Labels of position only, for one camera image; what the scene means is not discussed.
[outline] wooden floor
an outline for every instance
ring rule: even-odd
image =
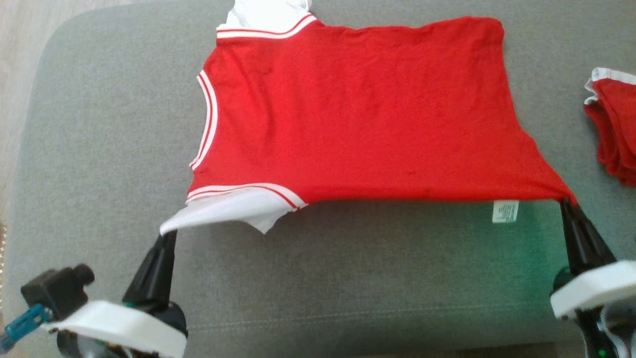
[[[8,219],[11,188],[29,94],[38,60],[48,38],[59,25],[80,13],[108,6],[150,1],[158,0],[0,0],[0,225]],[[0,255],[1,262],[4,252],[0,251]],[[20,357],[18,352],[11,356]],[[582,344],[574,342],[403,356],[407,357],[581,358],[584,357],[584,352]]]

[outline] red jersey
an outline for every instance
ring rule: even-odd
[[[220,27],[198,77],[208,116],[189,204],[214,197],[208,217],[249,222],[266,210],[236,205],[258,192],[277,202],[252,222],[266,231],[324,200],[574,201],[515,117],[503,38],[478,17],[351,29],[306,12],[287,31]]]

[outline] red and white stripe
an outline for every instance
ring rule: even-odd
[[[269,38],[269,39],[284,39],[290,38],[295,34],[298,34],[307,25],[316,21],[316,17],[309,14],[300,19],[300,21],[286,32],[271,32],[258,29],[217,29],[216,38]]]
[[[219,110],[218,104],[216,102],[216,95],[214,94],[214,88],[212,87],[212,83],[210,79],[205,74],[205,71],[201,71],[199,76],[197,77],[199,85],[201,85],[201,89],[205,95],[205,103],[207,105],[207,116],[205,117],[205,128],[203,131],[203,138],[201,138],[201,144],[199,145],[199,151],[194,160],[190,163],[190,167],[192,170],[196,169],[201,162],[205,158],[208,150],[210,150],[210,146],[212,145],[212,140],[214,139],[214,134],[216,133],[216,125],[219,120]]]
[[[186,204],[195,199],[202,197],[216,196],[221,194],[227,194],[229,192],[235,192],[241,189],[260,188],[266,189],[274,194],[280,196],[291,207],[292,210],[304,208],[308,204],[304,202],[300,196],[296,195],[293,191],[283,187],[282,185],[272,183],[252,183],[243,185],[209,185],[193,190],[188,193],[188,199]]]

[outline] seam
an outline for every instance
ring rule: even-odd
[[[535,310],[538,306],[544,306],[543,304],[533,304],[533,305],[522,305],[519,304],[520,307],[507,307],[500,308],[493,311],[515,311],[515,310]],[[445,311],[454,311],[458,310],[457,307],[445,308],[442,309]],[[231,331],[246,331],[251,329],[271,329],[277,327],[289,327],[289,326],[311,326],[317,324],[331,324],[338,322],[351,322],[351,321],[375,321],[375,320],[383,320],[383,319],[395,319],[401,317],[413,317],[417,316],[428,316],[432,315],[434,312],[440,311],[436,308],[422,309],[415,312],[402,312],[402,313],[384,313],[379,314],[374,317],[340,317],[337,319],[333,319],[332,317],[324,317],[321,319],[312,319],[312,320],[302,320],[302,321],[293,321],[293,320],[282,320],[280,322],[272,322],[272,323],[262,323],[262,324],[247,324],[242,326],[219,326],[214,324],[200,324],[200,325],[192,325],[188,326],[189,332],[206,332],[206,331],[214,331],[214,332],[231,332]]]
[[[212,324],[193,324],[190,327],[226,327],[226,326],[240,326],[240,325],[253,325],[253,324],[271,324],[271,323],[282,323],[282,322],[303,322],[303,321],[313,321],[313,320],[329,320],[332,318],[339,317],[355,317],[362,315],[392,315],[394,313],[400,314],[414,314],[414,313],[425,313],[432,311],[454,311],[454,310],[474,310],[474,309],[484,309],[484,308],[495,308],[495,311],[508,311],[508,310],[516,310],[519,306],[522,307],[537,307],[544,306],[541,303],[509,303],[509,304],[477,304],[477,305],[466,305],[466,306],[451,306],[451,307],[422,307],[422,308],[398,308],[393,310],[369,310],[369,311],[357,311],[357,312],[341,312],[341,313],[329,313],[325,315],[311,315],[305,317],[289,317],[283,319],[267,319],[267,320],[246,320],[239,322],[222,322],[222,323],[212,323]]]

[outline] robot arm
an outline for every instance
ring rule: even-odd
[[[557,274],[550,303],[571,319],[588,357],[636,358],[636,261],[618,261],[579,206],[561,202],[569,267]]]
[[[636,358],[636,261],[617,261],[579,206],[561,203],[569,267],[556,276],[555,316],[576,322],[588,357]],[[69,358],[181,358],[188,331],[170,302],[176,231],[159,236],[122,301],[88,302],[86,265],[49,270],[22,287],[29,311],[0,336],[0,354],[37,327]]]
[[[139,266],[121,304],[88,301],[93,282],[86,265],[49,270],[22,287],[30,309],[7,326],[3,353],[37,327],[57,333],[68,358],[181,358],[188,331],[183,311],[170,301],[177,233],[159,236]]]

